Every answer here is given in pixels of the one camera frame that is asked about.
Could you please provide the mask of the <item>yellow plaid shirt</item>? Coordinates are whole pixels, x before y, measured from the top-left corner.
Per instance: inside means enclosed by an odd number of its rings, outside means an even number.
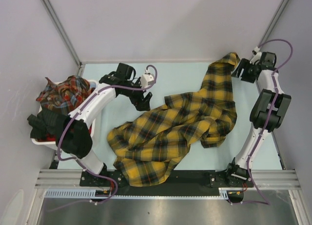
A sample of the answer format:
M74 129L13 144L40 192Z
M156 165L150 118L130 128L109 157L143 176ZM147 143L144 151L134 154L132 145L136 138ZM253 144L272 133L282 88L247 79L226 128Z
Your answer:
M231 73L239 62L237 53L225 55L208 66L198 91L166 96L108 133L114 167L130 186L164 183L195 142L210 148L225 141L237 120Z

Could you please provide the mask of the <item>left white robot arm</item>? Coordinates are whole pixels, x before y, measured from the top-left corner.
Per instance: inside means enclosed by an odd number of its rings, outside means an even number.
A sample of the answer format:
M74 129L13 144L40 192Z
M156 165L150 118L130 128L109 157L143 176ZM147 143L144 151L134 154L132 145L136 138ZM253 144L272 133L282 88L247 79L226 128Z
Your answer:
M56 119L56 146L60 161L61 153L69 154L67 160L76 161L91 174L91 181L104 185L108 180L106 165L92 150L93 140L89 130L95 129L93 121L104 107L119 95L126 96L137 111L149 111L152 93L150 88L156 83L158 72L150 72L148 65L144 73L136 77L136 70L124 63L119 63L116 71L104 75L85 101L67 115L58 115Z

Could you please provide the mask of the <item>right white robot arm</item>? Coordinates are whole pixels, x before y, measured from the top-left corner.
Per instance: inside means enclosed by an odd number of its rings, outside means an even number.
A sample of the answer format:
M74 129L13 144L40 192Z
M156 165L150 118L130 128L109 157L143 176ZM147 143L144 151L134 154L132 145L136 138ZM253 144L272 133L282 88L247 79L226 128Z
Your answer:
M256 154L266 137L281 126L291 103L291 96L279 84L276 59L275 53L261 52L257 47L253 50L252 58L242 59L232 74L245 82L258 82L261 92L250 113L251 129L248 137L225 171L228 186L240 187L251 179Z

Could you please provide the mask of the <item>red blue plaid shirt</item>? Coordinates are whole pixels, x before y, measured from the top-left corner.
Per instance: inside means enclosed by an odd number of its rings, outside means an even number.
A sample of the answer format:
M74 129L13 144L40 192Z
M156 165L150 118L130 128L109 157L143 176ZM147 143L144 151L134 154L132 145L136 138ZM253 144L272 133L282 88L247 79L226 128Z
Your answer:
M79 107L94 91L90 82L80 76L69 76L60 83L46 78L47 85L36 101L42 108L67 115Z

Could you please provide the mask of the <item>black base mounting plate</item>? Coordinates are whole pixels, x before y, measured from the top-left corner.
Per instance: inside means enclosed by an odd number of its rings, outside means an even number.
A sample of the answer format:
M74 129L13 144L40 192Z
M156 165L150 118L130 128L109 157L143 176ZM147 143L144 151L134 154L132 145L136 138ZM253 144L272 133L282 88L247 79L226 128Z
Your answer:
M166 182L145 187L130 186L120 171L107 170L106 177L117 182L118 196L200 197L217 196L219 189L244 190L253 188L249 180L230 179L223 171L175 170Z

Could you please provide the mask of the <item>dark striped shirt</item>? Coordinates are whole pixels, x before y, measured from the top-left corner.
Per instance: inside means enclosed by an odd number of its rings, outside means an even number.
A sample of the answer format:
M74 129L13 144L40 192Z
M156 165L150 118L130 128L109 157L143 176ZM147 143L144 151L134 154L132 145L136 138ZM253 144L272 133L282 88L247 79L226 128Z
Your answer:
M28 124L32 130L30 132L30 138L40 139L46 134L51 134L60 139L63 131L58 133L59 121L66 120L67 115L63 115L52 110L43 108L37 115L31 114L28 118Z

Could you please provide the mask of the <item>red black plaid shirt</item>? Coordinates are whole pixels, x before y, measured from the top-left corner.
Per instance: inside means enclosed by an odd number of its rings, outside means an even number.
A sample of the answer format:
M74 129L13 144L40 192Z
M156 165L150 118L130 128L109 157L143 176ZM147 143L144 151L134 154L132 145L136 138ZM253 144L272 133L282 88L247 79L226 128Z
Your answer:
M93 126L91 125L89 128L89 134L91 135L91 137L94 134L94 130L93 130ZM35 139L37 142L55 142L56 137L54 135L51 134L46 134L43 138L40 139Z

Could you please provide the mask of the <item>white laundry basket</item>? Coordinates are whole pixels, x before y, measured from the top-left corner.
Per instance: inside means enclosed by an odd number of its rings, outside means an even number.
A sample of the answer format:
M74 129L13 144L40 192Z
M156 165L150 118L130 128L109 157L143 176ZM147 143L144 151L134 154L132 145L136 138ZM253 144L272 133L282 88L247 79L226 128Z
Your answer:
M94 130L94 134L91 137L92 141L93 141L93 145L92 147L95 148L96 145L99 143L99 137L100 137L100 127L101 127L101 112L98 113L98 115L96 116L96 118L93 120L92 122L92 126L93 126L93 130ZM56 150L57 146L56 146L56 142L37 142L35 140L35 138L31 138L31 141L36 144L36 145L43 145L46 146L52 150Z

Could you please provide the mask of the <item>right aluminium frame post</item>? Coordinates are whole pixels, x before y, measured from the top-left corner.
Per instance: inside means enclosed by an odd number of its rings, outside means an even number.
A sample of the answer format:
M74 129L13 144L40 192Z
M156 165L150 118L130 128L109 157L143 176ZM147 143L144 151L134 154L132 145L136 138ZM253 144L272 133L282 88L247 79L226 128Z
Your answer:
M287 57L287 59L281 64L281 66L285 65L289 61L289 59L292 57L293 46L291 45L291 43L289 41L287 41L285 39L270 39L270 37L271 37L273 31L276 29L281 17L283 16L283 14L284 14L284 12L285 12L285 10L288 7L290 2L291 2L291 0L282 0L280 2L277 10L275 11L272 19L270 20L268 27L265 30L264 35L262 36L260 42L258 43L258 47L260 48L260 50L262 50L263 46L265 46L271 42L285 43L288 46L288 48L290 49L290 54Z

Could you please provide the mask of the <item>aluminium frame post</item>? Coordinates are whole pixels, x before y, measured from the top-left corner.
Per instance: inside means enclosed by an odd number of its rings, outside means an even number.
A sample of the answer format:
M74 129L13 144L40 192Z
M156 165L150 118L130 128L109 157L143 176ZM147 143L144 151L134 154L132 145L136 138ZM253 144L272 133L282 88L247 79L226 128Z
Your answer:
M63 26L63 24L61 23L57 12L55 11L52 2L50 0L40 0L42 5L44 6L48 16L50 17L54 27L56 28L61 40L63 41L65 47L67 48L71 58L73 59L73 61L75 62L76 66L77 66L77 74L79 74L81 66L82 66L82 62L80 61L78 54Z
M287 41L285 39L270 39L270 37L271 37L273 31L276 29L281 17L283 16L283 14L284 14L284 12L285 12L285 10L288 7L290 2L291 2L291 0L282 0L280 2L277 10L275 11L272 19L270 20L268 27L265 30L264 35L262 36L260 42L258 43L258 47L260 48L260 50L262 50L263 46L265 46L271 42L285 43L288 46L288 48L290 49L290 54L287 57L287 59L281 64L281 66L285 65L289 61L289 59L292 57L293 46L291 45L291 43L289 41Z

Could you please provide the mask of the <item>left aluminium frame post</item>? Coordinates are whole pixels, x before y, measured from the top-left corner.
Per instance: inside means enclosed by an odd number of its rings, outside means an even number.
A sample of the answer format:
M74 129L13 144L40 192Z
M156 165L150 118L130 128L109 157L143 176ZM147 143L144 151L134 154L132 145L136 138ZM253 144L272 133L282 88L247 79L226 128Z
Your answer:
M73 59L73 61L75 62L76 66L77 66L77 74L79 74L81 66L82 66L82 62L80 61L78 54L63 26L63 24L61 23L57 12L55 11L52 2L50 0L40 0L42 5L44 6L48 16L50 17L54 27L56 28L61 40L63 41L65 47L67 48L71 58Z

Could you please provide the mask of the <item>aluminium front rail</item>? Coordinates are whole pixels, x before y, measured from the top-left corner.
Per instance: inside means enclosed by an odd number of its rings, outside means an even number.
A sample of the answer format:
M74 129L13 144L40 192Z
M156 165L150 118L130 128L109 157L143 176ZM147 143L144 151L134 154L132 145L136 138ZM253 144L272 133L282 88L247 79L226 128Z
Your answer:
M207 185L217 188L229 188L221 179L220 172L203 170L176 170L166 182L196 183L207 181ZM260 189L265 190L298 190L301 188L294 170L252 170L252 177ZM39 172L36 188L88 188L104 187L103 182L87 183L94 176L78 169L44 169Z

